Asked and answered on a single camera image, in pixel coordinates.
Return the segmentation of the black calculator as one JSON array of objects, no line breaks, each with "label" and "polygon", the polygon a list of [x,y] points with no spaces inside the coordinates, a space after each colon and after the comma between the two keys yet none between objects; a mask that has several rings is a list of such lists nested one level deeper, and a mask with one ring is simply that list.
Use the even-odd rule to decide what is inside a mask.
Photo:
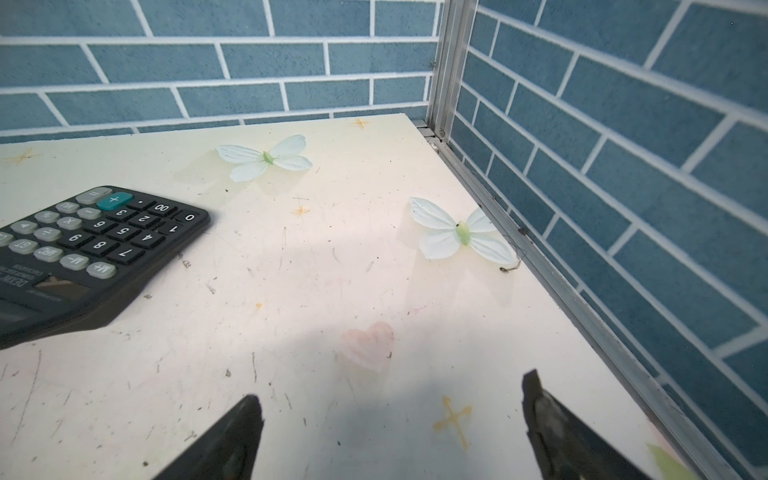
[{"label": "black calculator", "polygon": [[108,325],[210,223],[203,208],[105,185],[2,226],[2,348]]}]

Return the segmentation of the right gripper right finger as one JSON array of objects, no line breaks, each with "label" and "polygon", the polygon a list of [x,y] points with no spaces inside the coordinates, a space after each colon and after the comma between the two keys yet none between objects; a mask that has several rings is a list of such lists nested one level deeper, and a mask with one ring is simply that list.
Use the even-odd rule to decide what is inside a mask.
[{"label": "right gripper right finger", "polygon": [[531,370],[522,379],[527,437],[544,479],[646,479],[648,476],[541,384]]}]

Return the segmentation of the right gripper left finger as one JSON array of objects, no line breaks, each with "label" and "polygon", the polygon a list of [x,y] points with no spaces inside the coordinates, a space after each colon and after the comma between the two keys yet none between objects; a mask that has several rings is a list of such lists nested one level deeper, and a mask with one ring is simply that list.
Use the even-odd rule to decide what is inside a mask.
[{"label": "right gripper left finger", "polygon": [[248,480],[252,476],[263,427],[259,398],[254,394],[246,395],[155,479]]}]

